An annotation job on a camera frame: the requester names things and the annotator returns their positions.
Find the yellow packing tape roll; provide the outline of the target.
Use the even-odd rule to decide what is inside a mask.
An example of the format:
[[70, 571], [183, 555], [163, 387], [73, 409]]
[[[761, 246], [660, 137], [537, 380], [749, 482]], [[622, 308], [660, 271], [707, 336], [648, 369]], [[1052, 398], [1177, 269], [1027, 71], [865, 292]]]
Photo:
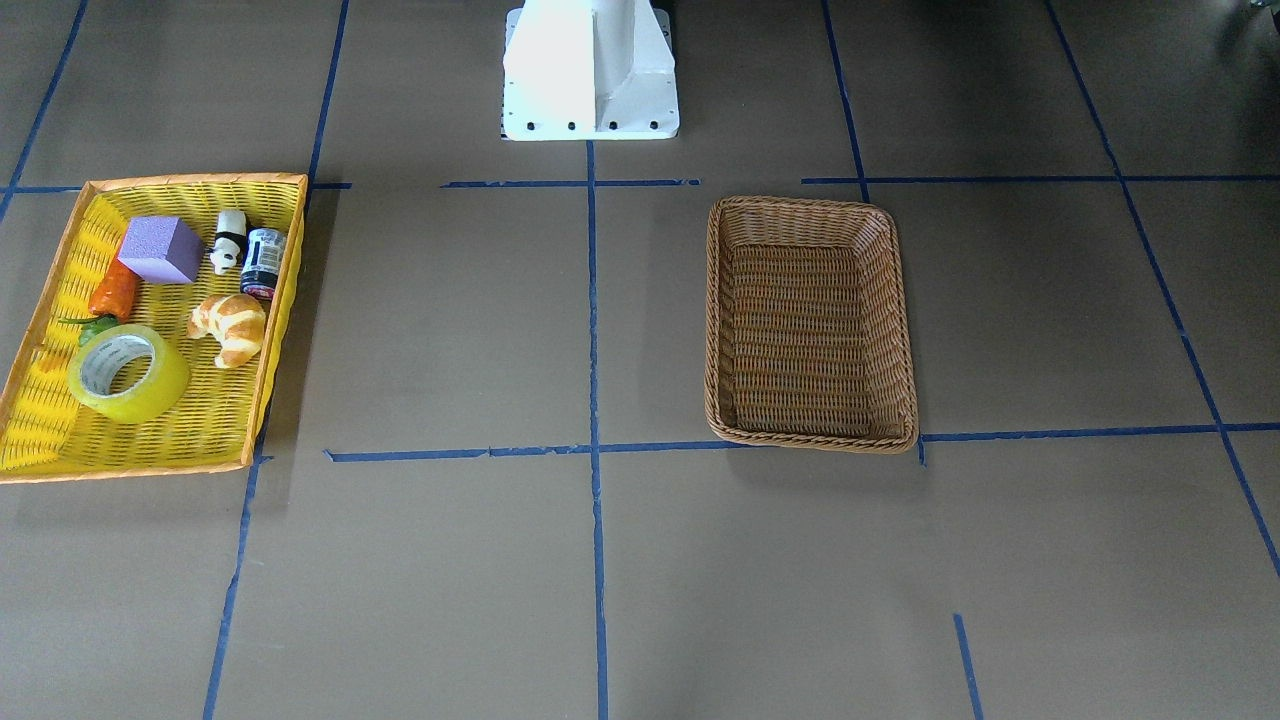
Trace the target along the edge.
[[[142, 375], [124, 389], [113, 383], [136, 360]], [[189, 364], [156, 331], [141, 324], [113, 327], [76, 351], [67, 370], [70, 395], [84, 407], [123, 424], [141, 424], [163, 415], [183, 396]]]

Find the brown wicker basket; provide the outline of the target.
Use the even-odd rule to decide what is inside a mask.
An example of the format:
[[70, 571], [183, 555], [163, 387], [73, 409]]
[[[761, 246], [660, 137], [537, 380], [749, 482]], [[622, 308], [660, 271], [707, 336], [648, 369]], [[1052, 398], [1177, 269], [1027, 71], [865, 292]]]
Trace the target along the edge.
[[704, 409], [722, 439], [902, 454], [920, 434], [899, 232], [865, 202], [718, 200]]

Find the yellow plastic woven basket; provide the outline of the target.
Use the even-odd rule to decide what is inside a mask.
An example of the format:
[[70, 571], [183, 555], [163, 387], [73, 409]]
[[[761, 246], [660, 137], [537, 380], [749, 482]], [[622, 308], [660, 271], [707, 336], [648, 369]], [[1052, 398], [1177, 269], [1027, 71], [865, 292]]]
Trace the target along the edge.
[[[305, 241], [308, 179], [244, 173], [91, 179], [81, 188], [33, 316], [3, 391], [3, 480], [55, 480], [230, 471], [253, 461], [273, 395]], [[266, 302], [261, 352], [237, 369], [218, 369], [214, 340], [186, 334], [189, 313], [214, 295], [234, 293], [233, 273], [204, 266], [191, 284], [145, 283], [133, 318], [182, 354], [189, 384], [175, 405], [141, 424], [120, 424], [81, 404], [68, 372], [78, 348], [74, 319], [136, 217], [180, 218], [211, 242], [218, 214], [237, 209], [250, 224], [285, 234], [276, 296]]]

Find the small black jar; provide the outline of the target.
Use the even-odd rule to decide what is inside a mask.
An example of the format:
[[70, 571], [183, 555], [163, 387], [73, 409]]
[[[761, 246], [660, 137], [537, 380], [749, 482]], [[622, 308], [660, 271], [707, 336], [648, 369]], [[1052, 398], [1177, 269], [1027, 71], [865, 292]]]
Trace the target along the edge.
[[255, 228], [247, 236], [247, 251], [239, 272], [239, 291], [270, 302], [280, 279], [287, 236], [273, 228]]

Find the toy croissant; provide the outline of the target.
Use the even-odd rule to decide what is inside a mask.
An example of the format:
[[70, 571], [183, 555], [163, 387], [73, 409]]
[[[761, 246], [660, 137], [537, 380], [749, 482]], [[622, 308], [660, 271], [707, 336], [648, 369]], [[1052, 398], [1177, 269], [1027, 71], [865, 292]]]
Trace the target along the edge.
[[268, 314], [261, 302], [247, 293], [214, 295], [189, 313], [186, 337], [212, 337], [220, 346], [212, 364], [236, 369], [255, 359], [265, 342]]

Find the panda figurine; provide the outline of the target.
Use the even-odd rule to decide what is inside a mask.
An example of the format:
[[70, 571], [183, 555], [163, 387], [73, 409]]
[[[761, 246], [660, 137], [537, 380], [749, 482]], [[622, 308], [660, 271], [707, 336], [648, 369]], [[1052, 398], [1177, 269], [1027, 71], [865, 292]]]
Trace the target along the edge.
[[212, 246], [207, 260], [215, 275], [225, 275], [238, 268], [248, 247], [247, 215], [238, 209], [224, 209], [218, 214]]

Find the purple foam cube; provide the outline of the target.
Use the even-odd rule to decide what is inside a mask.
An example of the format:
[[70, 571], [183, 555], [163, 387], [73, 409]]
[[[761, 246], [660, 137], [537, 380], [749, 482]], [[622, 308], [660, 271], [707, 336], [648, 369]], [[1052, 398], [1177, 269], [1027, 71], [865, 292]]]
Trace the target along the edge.
[[192, 284], [204, 261], [204, 243], [179, 217], [133, 217], [116, 258], [145, 282]]

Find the toy carrot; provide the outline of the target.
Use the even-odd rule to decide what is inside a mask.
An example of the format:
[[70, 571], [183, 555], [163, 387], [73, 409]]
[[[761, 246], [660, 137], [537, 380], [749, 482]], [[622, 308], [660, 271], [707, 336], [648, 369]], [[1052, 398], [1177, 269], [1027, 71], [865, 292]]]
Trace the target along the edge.
[[77, 343], [84, 347], [106, 331], [125, 324], [133, 313], [140, 287], [140, 277], [118, 258], [113, 259], [88, 300], [88, 315], [59, 318], [60, 325], [78, 329]]

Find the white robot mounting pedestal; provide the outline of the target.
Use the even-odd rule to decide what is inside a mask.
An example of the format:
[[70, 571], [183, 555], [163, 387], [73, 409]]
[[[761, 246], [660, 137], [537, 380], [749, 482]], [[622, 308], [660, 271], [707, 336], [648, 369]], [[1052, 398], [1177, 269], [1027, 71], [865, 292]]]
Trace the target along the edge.
[[678, 135], [671, 1], [526, 1], [506, 15], [502, 64], [509, 141]]

